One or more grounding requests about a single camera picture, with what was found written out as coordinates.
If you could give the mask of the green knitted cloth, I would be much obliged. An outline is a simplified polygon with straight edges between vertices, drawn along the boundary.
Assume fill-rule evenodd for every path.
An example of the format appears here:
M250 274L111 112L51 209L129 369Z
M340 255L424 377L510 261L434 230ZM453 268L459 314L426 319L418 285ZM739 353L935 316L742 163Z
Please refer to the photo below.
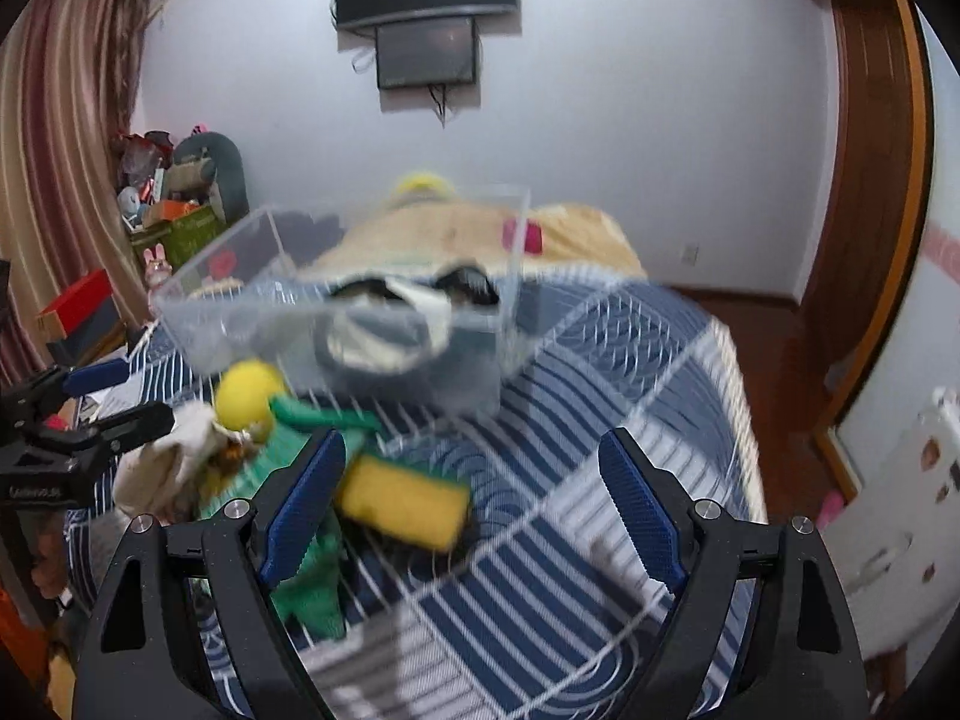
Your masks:
M317 431L337 431L345 442L345 463L355 458L381 433L382 424L371 411L337 411L316 408L297 398L275 395L268 400L274 426L267 440L239 472L218 481L217 490L200 507L202 518L213 517L226 502L236 497L252 499L270 473L290 466ZM296 563L296 571L281 580L270 580L270 598L281 622L301 624L314 639L342 639L347 630L343 619L338 584L342 559L342 530L338 525L331 496L322 496L322 515L291 514L286 527L311 525L309 543Z

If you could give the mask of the yellow green sponge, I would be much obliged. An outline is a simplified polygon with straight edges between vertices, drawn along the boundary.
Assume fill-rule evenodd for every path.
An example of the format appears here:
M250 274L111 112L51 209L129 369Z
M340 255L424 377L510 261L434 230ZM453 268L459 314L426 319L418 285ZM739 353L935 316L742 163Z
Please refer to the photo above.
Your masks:
M468 484L371 454L350 461L335 493L348 520L433 553L454 550L471 505Z

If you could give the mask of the white velvet drawstring pouch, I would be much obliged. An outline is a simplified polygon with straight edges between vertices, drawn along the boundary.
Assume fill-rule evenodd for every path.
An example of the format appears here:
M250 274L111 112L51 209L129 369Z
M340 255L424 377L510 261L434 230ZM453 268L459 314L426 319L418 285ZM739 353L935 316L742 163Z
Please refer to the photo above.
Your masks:
M208 460L226 445L205 401L186 401L172 411L166 436L121 456L112 483L112 499L129 517L151 514L163 523L194 516L199 478Z

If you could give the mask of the clear plastic storage box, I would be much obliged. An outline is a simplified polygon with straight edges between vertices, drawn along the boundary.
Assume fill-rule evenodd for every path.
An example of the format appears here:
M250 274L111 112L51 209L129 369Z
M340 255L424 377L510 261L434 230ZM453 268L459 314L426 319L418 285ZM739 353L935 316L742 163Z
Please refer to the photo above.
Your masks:
M187 366L202 376L246 359L275 366L297 394L376 400L463 415L490 411L517 340L521 271L487 275L460 265L436 277L394 273L306 280L281 245L274 216L337 215L347 234L389 206L381 202L264 206L233 224L153 294L160 321ZM529 213L516 185L466 188L449 200L498 203ZM221 249L238 257L226 280L208 276Z

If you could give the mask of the yellow round soft ball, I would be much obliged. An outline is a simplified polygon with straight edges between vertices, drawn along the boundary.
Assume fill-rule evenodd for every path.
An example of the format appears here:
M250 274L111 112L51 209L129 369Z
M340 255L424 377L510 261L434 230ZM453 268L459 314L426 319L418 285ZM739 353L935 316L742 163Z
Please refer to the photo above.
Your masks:
M285 379L275 366L258 359L246 359L233 364L221 376L213 397L213 410L221 427L246 433L262 444L275 424L270 400L286 392Z

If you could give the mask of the red box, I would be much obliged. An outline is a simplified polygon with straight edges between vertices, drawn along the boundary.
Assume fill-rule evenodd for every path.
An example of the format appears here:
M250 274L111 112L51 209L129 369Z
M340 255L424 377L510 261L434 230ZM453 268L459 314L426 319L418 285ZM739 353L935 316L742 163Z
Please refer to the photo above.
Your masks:
M86 273L37 314L39 335L44 341L64 340L110 296L112 284L106 270Z

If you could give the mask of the pink plush rabbit toy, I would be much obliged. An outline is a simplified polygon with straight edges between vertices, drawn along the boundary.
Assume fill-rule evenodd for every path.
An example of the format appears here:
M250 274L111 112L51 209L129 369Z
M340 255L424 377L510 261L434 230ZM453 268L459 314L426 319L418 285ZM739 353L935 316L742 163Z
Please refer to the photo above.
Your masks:
M145 262L145 280L146 289L153 293L155 289L163 286L164 283L172 277L172 265L166 257L164 245L158 242L153 247L147 247L143 251L143 261Z

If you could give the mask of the blue white patterned tablecloth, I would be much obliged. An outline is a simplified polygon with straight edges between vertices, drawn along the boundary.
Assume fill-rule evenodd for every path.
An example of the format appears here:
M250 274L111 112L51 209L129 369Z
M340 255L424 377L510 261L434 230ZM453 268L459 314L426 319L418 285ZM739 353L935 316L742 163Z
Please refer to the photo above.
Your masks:
M621 427L695 499L766 515L729 328L679 294L599 268L524 281L527 359L498 408L311 392L371 413L376 449L472 489L464 538L433 554L343 523L332 544L343 632L291 622L340 718L608 718L651 656L672 598L636 554L597 468Z

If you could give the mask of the green storage box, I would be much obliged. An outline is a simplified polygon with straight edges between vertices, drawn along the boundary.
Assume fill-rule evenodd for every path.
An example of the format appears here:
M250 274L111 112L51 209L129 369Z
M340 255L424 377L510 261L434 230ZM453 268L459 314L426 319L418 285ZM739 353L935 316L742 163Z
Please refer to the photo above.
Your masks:
M166 252L166 260L174 270L178 270L225 229L224 222L210 206L201 206L177 220L163 221L135 232L130 238L130 245L137 260L143 263L143 251L161 244Z

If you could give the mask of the red plush item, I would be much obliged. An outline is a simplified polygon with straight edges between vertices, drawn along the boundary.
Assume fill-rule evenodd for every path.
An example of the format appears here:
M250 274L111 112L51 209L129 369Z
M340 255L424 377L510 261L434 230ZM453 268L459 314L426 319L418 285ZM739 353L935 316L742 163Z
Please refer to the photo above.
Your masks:
M229 249L221 249L208 259L208 276L213 281L226 280L233 275L238 257Z

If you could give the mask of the white wardrobe door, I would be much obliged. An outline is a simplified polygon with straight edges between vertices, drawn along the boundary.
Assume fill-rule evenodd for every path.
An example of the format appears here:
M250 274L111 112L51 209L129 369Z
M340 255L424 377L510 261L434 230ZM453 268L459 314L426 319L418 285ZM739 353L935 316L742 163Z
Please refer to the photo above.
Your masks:
M862 488L827 543L862 656L893 652L958 605L958 71L926 36L934 148L907 295L838 429Z

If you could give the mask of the grey plush dinosaur toy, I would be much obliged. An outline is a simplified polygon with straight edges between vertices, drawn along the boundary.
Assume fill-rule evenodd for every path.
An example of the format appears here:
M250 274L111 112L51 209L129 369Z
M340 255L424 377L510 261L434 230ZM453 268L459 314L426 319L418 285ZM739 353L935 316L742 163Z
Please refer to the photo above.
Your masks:
M241 153L221 133L194 133L172 150L164 192L172 195L201 188L208 193L208 203L224 224L231 226L249 213Z

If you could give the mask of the brown wooden door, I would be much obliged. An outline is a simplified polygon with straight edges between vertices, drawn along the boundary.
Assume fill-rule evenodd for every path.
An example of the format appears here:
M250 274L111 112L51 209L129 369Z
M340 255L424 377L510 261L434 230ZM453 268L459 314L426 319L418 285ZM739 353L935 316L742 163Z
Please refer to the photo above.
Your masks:
M800 305L836 426L874 369L916 260L932 158L931 75L913 0L832 0L838 137L827 218Z

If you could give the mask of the striped red beige curtain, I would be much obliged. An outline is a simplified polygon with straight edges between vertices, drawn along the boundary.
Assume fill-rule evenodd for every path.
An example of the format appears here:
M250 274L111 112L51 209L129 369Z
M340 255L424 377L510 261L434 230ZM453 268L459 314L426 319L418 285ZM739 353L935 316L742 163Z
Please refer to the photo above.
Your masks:
M146 316L142 270L116 202L114 146L139 91L151 0L29 0L2 43L2 257L11 316L2 380L50 361L36 317L106 270L122 319Z

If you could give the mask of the yellow foam arch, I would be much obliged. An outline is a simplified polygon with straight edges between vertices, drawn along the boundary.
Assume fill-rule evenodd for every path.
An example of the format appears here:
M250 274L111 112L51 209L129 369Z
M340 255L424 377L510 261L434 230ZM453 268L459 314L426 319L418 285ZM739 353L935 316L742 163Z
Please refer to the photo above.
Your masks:
M396 199L413 197L413 195L423 195L423 197L430 195L430 197L448 199L454 197L455 187L448 179L444 179L436 172L413 171L398 179L392 189L392 195Z

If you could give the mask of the white wall socket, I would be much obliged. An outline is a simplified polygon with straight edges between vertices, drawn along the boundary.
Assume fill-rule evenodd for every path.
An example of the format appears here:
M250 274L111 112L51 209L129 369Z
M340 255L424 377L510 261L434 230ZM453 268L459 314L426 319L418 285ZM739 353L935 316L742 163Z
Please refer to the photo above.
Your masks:
M700 256L700 248L697 244L688 244L685 249L683 249L682 262L686 265L695 265Z

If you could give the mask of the small black wall monitor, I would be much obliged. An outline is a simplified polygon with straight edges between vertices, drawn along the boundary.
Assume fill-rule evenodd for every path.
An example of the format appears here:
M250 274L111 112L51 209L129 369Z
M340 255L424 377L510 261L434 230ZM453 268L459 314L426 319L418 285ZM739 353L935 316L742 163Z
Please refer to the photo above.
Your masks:
M468 16L378 26L376 80L381 91L477 83L477 25Z

